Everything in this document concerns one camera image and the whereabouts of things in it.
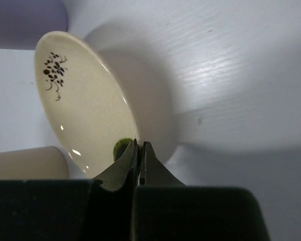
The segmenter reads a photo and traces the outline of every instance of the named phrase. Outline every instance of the floral pattern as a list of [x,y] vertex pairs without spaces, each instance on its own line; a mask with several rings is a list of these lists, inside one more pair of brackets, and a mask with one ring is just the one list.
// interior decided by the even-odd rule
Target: floral pattern
[[65,75],[65,70],[67,68],[63,67],[62,64],[67,61],[66,56],[63,58],[59,54],[54,54],[50,52],[48,59],[45,62],[46,68],[43,73],[46,75],[46,81],[50,83],[50,88],[46,90],[51,90],[55,86],[56,92],[58,94],[56,101],[61,99],[59,93],[59,87],[64,86],[64,80],[62,79]]

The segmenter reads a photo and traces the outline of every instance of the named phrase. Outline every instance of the lavender container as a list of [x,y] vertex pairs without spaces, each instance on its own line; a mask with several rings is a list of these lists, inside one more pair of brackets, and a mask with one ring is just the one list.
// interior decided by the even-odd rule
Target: lavender container
[[61,0],[0,0],[0,49],[35,49],[50,31],[67,31]]

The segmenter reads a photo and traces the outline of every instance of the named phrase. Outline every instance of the white cup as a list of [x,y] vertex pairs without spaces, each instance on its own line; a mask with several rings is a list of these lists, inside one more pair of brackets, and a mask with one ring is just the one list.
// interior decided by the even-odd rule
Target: white cup
[[56,147],[0,153],[0,180],[68,179],[64,156]]

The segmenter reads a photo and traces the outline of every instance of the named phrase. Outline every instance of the green object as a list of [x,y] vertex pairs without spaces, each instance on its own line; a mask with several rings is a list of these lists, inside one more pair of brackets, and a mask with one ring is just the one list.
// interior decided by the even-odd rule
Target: green object
[[121,157],[121,155],[125,152],[126,148],[132,140],[132,138],[123,138],[115,144],[113,150],[114,162]]

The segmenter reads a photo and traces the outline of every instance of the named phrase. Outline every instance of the white tabletop surface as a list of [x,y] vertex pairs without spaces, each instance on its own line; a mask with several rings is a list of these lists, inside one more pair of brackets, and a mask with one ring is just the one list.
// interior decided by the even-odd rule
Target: white tabletop surface
[[[64,2],[166,166],[186,184],[248,188],[272,240],[301,240],[301,0]],[[33,55],[0,50],[0,152],[60,147]]]

